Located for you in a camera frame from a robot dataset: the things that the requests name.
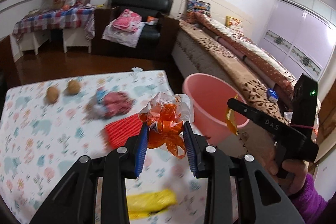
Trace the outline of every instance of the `checkered tablecloth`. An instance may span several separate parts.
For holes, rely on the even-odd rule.
[[[71,8],[69,10],[53,10],[47,13],[20,20],[14,26],[13,36],[17,41],[23,33],[47,29],[83,28],[86,38],[95,36],[95,7]]]

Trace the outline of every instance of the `colorful pillow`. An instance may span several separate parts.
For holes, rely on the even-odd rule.
[[[138,30],[138,24],[141,20],[142,17],[140,15],[129,9],[125,9],[117,19],[111,22],[111,24],[113,28],[125,32],[135,32]]]
[[[225,26],[244,35],[243,22],[239,19],[227,16]]]
[[[210,15],[210,3],[199,0],[187,0],[187,19],[186,22],[190,24],[197,23],[195,13],[205,14],[208,17]]]

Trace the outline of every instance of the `bed frame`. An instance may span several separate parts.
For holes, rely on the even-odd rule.
[[[244,34],[251,37],[253,32],[253,18],[225,0],[200,0],[211,4],[211,16],[213,19],[225,24],[226,16],[237,18],[243,22]],[[185,18],[186,0],[173,0],[170,15]]]

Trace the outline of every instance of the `yellow sponge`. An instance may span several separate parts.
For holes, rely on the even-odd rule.
[[[149,217],[152,213],[162,212],[174,204],[177,204],[176,195],[169,189],[127,196],[130,220]]]

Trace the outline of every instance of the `crumpled plastic bag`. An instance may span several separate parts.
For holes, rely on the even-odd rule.
[[[176,195],[172,190],[144,193],[127,196],[127,208],[130,220],[146,218],[154,213],[165,211],[169,206],[177,204]]]
[[[166,144],[175,157],[185,157],[185,145],[180,133],[184,122],[194,122],[193,104],[186,94],[172,96],[159,92],[139,112],[139,118],[150,128],[149,149]],[[183,155],[179,155],[179,147],[184,151]]]

